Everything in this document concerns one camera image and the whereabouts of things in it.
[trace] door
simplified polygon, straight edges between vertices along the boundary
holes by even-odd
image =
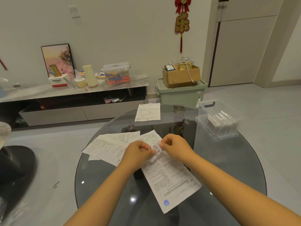
[[[221,22],[210,86],[252,83],[276,16]]]
[[[209,86],[252,83],[283,0],[219,0]]]

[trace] red bow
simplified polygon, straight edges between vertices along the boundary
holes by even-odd
[[[182,12],[189,12],[188,6],[191,4],[191,0],[175,0],[175,6],[177,6],[177,11],[176,13],[181,14],[181,9]]]

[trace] jar lid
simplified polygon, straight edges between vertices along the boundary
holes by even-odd
[[[119,70],[119,69],[126,69],[126,68],[130,68],[130,67],[131,67],[131,65],[130,65],[129,62],[108,64],[108,65],[104,65],[102,67],[101,72],[114,71],[114,70]]]
[[[75,79],[75,81],[76,81],[77,83],[80,83],[80,82],[85,81],[85,80],[86,80],[85,78],[78,78],[78,79]]]

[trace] transparent plastic box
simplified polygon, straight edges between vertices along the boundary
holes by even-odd
[[[219,99],[199,102],[196,121],[210,134],[214,141],[237,137],[243,116]]]
[[[104,73],[109,85],[127,83],[130,81],[130,67],[129,62],[108,64],[102,67],[101,72]]]

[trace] wall switch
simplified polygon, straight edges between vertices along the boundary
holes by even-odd
[[[71,13],[71,18],[80,18],[79,12],[77,10],[77,6],[69,6],[69,10]]]

